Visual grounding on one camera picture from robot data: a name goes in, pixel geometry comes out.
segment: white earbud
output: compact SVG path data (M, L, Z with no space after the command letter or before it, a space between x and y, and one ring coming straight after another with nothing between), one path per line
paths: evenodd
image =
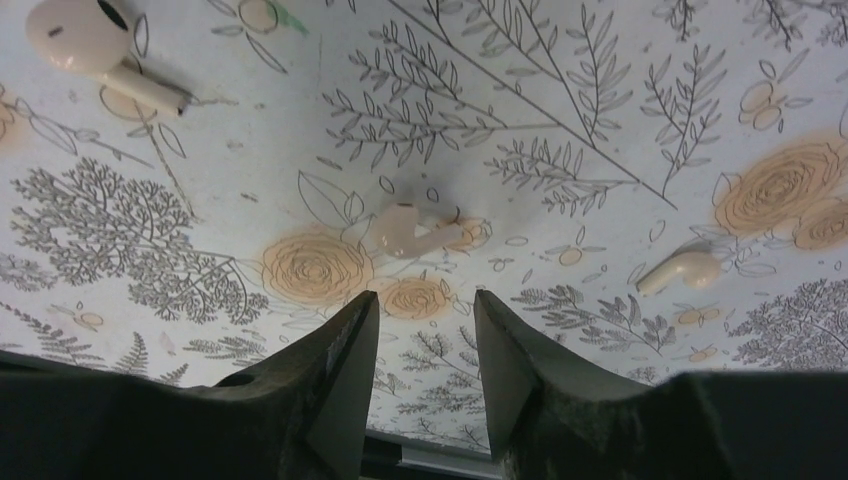
M127 69L132 32L105 0L46 0L27 17L26 34L36 52L60 70L87 75L151 108L181 115L186 99Z
M642 296L653 295L677 275L683 275L683 283L690 288L706 288L721 275L721 263L705 252L685 252L661 263L651 273L636 283Z
M418 209L412 205L392 205L371 224L371 238L380 249L397 258L420 257L462 240L463 230L457 224L416 237L418 215Z

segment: floral wallpaper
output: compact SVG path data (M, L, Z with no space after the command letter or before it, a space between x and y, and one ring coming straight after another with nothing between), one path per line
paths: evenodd
M842 0L126 1L180 118L38 59L35 3L0 4L4 350L213 384L370 289L370 428L478 451L478 288L647 384L848 368ZM462 239L386 256L397 202ZM638 296L686 249L715 285Z

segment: green marker stain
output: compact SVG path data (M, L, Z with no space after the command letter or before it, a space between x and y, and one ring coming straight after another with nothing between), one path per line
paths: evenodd
M276 0L271 0L268 2L268 15L273 16L275 11L277 13L277 18L280 19L280 23L283 26L297 30L303 34L304 37L309 35L309 30L300 23L300 20L294 18L294 16L286 10L286 7L280 5L280 3Z

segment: earbud stem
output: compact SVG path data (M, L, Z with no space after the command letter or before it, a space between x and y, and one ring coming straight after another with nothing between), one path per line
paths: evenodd
M176 117L183 114L187 103L185 97L179 93L123 65L118 65L106 73L94 75L93 78L139 103Z

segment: orange rose illustration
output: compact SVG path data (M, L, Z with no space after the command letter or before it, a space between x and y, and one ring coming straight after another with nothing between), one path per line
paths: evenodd
M761 234L826 197L843 167L827 144L783 150L755 165L725 194L716 220L736 235Z
M848 202L835 198L822 200L801 216L793 233L795 246L821 250L848 240Z
M447 284L442 281L405 278L380 292L380 303L396 318L421 320L441 313L448 305Z
M344 303L374 277L364 252L321 233L280 240L265 250L262 265L266 286L303 305Z
M462 240L448 245L449 250L469 252L485 245L492 236L492 224L485 218L461 218L456 223L462 227Z

